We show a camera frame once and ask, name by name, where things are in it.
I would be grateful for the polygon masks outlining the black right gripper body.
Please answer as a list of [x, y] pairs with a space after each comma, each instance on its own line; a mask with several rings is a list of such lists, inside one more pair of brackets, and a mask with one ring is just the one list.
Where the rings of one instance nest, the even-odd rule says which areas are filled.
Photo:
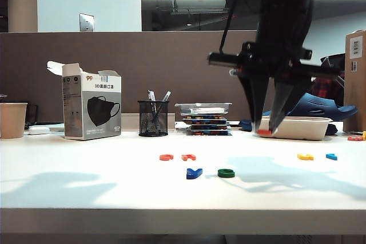
[[312, 50], [302, 47], [291, 50], [278, 43], [245, 42], [240, 53], [234, 55], [212, 52], [208, 54], [208, 61], [210, 65], [231, 67], [234, 70], [233, 75], [243, 78], [265, 76], [284, 79], [297, 77], [336, 79], [340, 74], [340, 70], [334, 67], [300, 62], [311, 57]]

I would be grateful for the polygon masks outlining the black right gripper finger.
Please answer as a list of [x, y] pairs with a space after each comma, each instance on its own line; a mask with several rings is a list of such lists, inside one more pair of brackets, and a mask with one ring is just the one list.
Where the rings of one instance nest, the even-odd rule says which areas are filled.
[[261, 124], [269, 77], [260, 74], [239, 73], [238, 78], [248, 101], [252, 130], [258, 130]]
[[279, 125], [311, 87], [311, 77], [274, 79], [274, 99], [271, 106], [269, 130], [276, 133]]

